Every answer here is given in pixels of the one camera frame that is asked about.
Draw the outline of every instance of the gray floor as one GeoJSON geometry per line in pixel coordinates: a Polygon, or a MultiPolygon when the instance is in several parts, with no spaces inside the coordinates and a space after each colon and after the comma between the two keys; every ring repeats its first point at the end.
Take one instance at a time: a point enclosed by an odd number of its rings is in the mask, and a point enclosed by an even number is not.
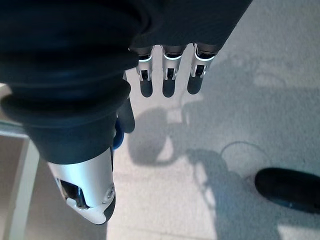
{"type": "Polygon", "coordinates": [[[18,167],[22,140],[0,136],[0,238],[5,231],[10,195],[18,167]]]}
{"type": "MultiPolygon", "coordinates": [[[[186,92],[191,45],[170,99],[161,92],[159,47],[152,97],[128,71],[136,129],[115,153],[109,240],[320,240],[319,215],[270,203],[253,185],[269,166],[320,176],[319,21],[318,0],[254,0],[198,95],[186,92]]],[[[1,157],[16,158],[13,143],[0,140],[1,157]]],[[[64,205],[42,162],[27,239],[105,232],[64,205]]]]}

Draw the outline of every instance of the silver metal casing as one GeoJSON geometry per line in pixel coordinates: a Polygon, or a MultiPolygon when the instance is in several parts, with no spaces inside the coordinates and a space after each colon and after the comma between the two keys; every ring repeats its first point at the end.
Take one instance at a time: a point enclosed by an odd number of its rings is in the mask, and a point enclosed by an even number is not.
{"type": "Polygon", "coordinates": [[[90,160],[75,164],[48,163],[67,205],[94,224],[107,220],[104,211],[115,197],[111,151],[108,148],[90,160]],[[61,181],[82,190],[86,207],[78,207],[76,200],[66,195],[61,181]]]}
{"type": "Polygon", "coordinates": [[[190,71],[191,77],[195,77],[196,76],[196,71],[197,71],[198,65],[202,65],[202,66],[204,66],[204,69],[203,69],[202,74],[200,75],[200,77],[203,78],[204,75],[206,74],[207,69],[210,67],[211,62],[212,62],[212,60],[214,58],[215,58],[215,56],[212,56],[210,58],[200,58],[197,55],[197,44],[194,44],[194,54],[192,56],[191,71],[190,71]]]}
{"type": "Polygon", "coordinates": [[[136,66],[136,72],[138,73],[141,82],[143,80],[151,81],[152,61],[152,54],[150,54],[147,59],[139,59],[138,65],[136,66]],[[142,71],[147,71],[147,79],[143,79],[142,71]]]}
{"type": "Polygon", "coordinates": [[[173,77],[172,80],[175,80],[179,71],[179,65],[181,61],[181,57],[168,57],[165,54],[165,51],[163,51],[162,55],[162,69],[163,69],[163,79],[168,80],[168,69],[173,69],[173,77]]]}

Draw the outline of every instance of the robotic arm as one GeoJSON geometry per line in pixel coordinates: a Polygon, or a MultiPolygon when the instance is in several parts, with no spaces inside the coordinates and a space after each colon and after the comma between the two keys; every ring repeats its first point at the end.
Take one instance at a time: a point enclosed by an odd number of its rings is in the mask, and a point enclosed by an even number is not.
{"type": "Polygon", "coordinates": [[[5,113],[23,124],[66,204],[103,224],[116,204],[113,141],[135,122],[124,71],[152,86],[152,50],[163,49],[165,97],[174,94],[186,45],[187,90],[199,92],[210,63],[251,0],[5,1],[0,7],[0,82],[5,113]]]}

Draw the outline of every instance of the black object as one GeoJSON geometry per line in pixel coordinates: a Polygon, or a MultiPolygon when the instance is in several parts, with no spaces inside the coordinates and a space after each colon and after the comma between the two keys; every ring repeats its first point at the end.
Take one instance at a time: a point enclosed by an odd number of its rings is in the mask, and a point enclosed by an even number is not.
{"type": "Polygon", "coordinates": [[[187,85],[188,92],[190,94],[197,94],[201,89],[202,80],[203,78],[200,76],[197,76],[197,75],[195,77],[190,76],[188,85],[187,85]]]}
{"type": "Polygon", "coordinates": [[[157,0],[0,4],[0,77],[12,90],[6,114],[23,124],[40,155],[56,164],[92,159],[113,144],[128,98],[133,38],[159,24],[157,0]]]}
{"type": "Polygon", "coordinates": [[[257,191],[287,208],[320,214],[320,177],[295,170],[265,168],[255,176],[257,191]]]}
{"type": "Polygon", "coordinates": [[[175,84],[176,80],[173,80],[172,77],[168,77],[167,80],[163,79],[163,84],[162,84],[162,93],[166,98],[170,98],[174,95],[175,93],[175,84]]]}
{"type": "Polygon", "coordinates": [[[115,211],[115,207],[116,207],[116,195],[114,195],[114,198],[113,198],[111,204],[103,212],[103,214],[105,215],[105,218],[106,218],[105,222],[108,222],[109,219],[112,217],[112,214],[114,214],[114,211],[115,211]]]}
{"type": "Polygon", "coordinates": [[[138,35],[132,47],[214,45],[220,50],[252,0],[161,0],[163,21],[138,35]]]}
{"type": "Polygon", "coordinates": [[[120,122],[122,130],[126,133],[132,133],[135,129],[135,117],[132,111],[130,98],[124,100],[123,104],[117,110],[118,121],[120,122]]]}
{"type": "Polygon", "coordinates": [[[140,90],[141,90],[142,95],[145,98],[150,97],[153,93],[152,81],[151,80],[150,81],[148,81],[148,80],[140,81],[140,90]]]}

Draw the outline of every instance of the white floor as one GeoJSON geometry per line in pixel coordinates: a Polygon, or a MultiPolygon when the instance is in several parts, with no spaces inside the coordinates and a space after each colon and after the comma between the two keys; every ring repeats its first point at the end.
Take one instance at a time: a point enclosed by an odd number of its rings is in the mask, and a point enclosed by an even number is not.
{"type": "MultiPolygon", "coordinates": [[[[268,202],[253,185],[269,166],[320,176],[319,20],[318,0],[254,0],[197,95],[186,91],[191,45],[172,98],[162,95],[159,47],[150,98],[128,71],[136,129],[115,153],[108,240],[320,240],[320,215],[268,202]]],[[[0,146],[15,159],[18,142],[0,146]]],[[[26,239],[105,234],[64,204],[41,162],[26,239]]]]}

